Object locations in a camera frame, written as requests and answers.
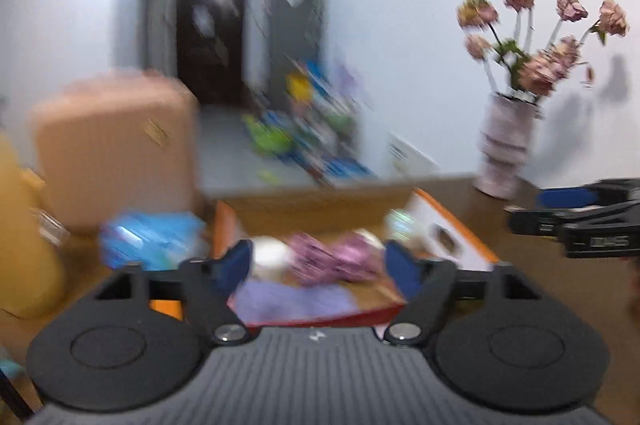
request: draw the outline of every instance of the floor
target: floor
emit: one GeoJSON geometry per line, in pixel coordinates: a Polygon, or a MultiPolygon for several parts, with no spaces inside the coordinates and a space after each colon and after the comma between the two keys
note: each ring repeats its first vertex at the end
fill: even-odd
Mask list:
{"type": "Polygon", "coordinates": [[[200,181],[207,196],[219,198],[316,185],[297,165],[258,154],[242,124],[239,110],[206,106],[199,116],[200,181]]]}

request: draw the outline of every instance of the pink ceramic vase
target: pink ceramic vase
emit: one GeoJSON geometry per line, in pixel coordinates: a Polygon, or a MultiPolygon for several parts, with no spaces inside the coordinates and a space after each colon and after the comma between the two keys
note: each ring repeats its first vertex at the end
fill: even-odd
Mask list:
{"type": "Polygon", "coordinates": [[[476,188],[498,199],[512,199],[520,168],[529,156],[536,106],[500,94],[490,98],[480,148],[484,161],[476,188]]]}

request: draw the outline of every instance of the brown wooden table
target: brown wooden table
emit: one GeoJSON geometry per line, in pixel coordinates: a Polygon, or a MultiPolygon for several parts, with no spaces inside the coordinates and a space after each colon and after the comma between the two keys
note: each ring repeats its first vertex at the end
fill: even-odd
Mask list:
{"type": "MultiPolygon", "coordinates": [[[[638,425],[640,328],[627,310],[630,273],[626,265],[612,259],[566,259],[557,243],[544,238],[511,235],[505,227],[505,203],[476,191],[468,178],[434,180],[419,186],[475,232],[501,259],[512,262],[602,334],[610,350],[610,367],[596,408],[615,424],[638,425]]],[[[388,207],[402,206],[411,189],[411,186],[403,185],[280,192],[243,196],[230,203],[247,210],[252,206],[284,206],[279,215],[273,212],[268,217],[264,214],[269,211],[262,212],[263,215],[254,220],[254,228],[248,229],[252,235],[269,230],[277,235],[283,217],[295,219],[301,230],[331,231],[323,226],[322,218],[329,210],[335,211],[336,206],[342,207],[340,218],[352,228],[366,226],[373,220],[382,223],[388,207]],[[303,214],[297,209],[301,199],[313,199],[317,208],[303,214]]],[[[515,202],[530,206],[535,193],[531,185],[524,185],[515,202]]],[[[282,226],[290,227],[291,221],[282,226]]],[[[68,305],[103,279],[108,270],[100,265],[97,251],[92,246],[76,243],[64,255],[70,285],[65,303],[68,305]]],[[[29,341],[52,317],[20,321],[0,312],[0,342],[15,358],[22,360],[29,341]]]]}

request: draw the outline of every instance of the metal screw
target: metal screw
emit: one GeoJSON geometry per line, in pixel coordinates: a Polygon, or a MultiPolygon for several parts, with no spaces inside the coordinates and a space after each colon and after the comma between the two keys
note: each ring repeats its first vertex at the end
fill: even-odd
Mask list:
{"type": "Polygon", "coordinates": [[[396,340],[411,340],[419,337],[421,332],[418,326],[408,322],[394,324],[389,328],[389,333],[396,340]]]}
{"type": "Polygon", "coordinates": [[[239,324],[225,324],[216,329],[213,334],[220,341],[237,342],[244,339],[246,330],[239,324]]]}

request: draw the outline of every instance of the white wall socket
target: white wall socket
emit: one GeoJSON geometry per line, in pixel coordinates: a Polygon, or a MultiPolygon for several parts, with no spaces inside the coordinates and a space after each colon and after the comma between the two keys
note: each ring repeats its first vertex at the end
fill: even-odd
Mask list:
{"type": "Polygon", "coordinates": [[[395,134],[389,135],[392,175],[412,180],[434,176],[440,172],[437,163],[395,134]]]}

